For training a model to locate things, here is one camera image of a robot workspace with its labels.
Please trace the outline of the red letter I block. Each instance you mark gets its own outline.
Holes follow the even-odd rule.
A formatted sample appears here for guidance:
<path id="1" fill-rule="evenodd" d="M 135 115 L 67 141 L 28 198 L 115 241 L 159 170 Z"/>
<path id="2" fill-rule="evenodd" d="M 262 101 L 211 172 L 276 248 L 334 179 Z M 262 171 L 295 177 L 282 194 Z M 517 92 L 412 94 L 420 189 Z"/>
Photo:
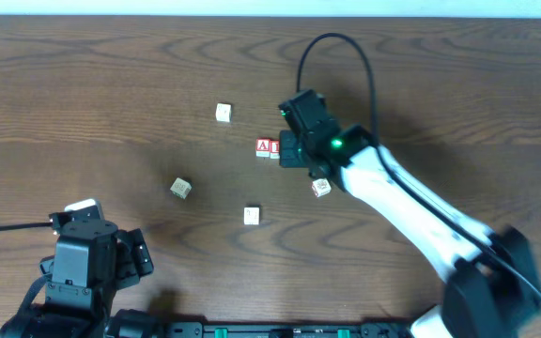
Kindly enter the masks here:
<path id="1" fill-rule="evenodd" d="M 278 160 L 280 158 L 280 142 L 270 141 L 270 158 Z"/>

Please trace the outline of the red letter A block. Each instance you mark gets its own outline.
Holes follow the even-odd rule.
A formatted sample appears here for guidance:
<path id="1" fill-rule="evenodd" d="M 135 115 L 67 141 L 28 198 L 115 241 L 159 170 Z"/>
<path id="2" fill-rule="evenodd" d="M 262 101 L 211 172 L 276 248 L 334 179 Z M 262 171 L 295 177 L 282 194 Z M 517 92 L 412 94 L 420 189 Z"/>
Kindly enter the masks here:
<path id="1" fill-rule="evenodd" d="M 257 138 L 255 140 L 255 155 L 260 158 L 268 158 L 271 153 L 271 139 Z"/>

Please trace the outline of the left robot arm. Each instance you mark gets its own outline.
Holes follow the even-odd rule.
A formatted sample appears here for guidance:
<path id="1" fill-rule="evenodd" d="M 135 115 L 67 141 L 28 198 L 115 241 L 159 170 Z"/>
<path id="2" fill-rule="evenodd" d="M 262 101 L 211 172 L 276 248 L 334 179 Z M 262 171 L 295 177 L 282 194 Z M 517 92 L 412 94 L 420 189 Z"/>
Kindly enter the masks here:
<path id="1" fill-rule="evenodd" d="M 157 319 L 136 310 L 112 314 L 116 292 L 154 271 L 143 233 L 104 220 L 97 207 L 53 213 L 54 255 L 0 338 L 163 337 Z"/>

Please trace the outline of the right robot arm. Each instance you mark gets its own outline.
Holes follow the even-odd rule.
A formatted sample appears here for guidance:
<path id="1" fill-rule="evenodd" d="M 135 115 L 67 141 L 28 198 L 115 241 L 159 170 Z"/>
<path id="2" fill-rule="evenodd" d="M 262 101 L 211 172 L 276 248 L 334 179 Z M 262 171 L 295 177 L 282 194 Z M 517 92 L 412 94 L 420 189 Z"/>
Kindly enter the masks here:
<path id="1" fill-rule="evenodd" d="M 529 241 L 498 234 L 451 206 L 360 126 L 295 128 L 279 134 L 280 164 L 306 167 L 365 202 L 401 232 L 444 281 L 440 305 L 411 337 L 516 337 L 541 312 L 541 282 Z"/>

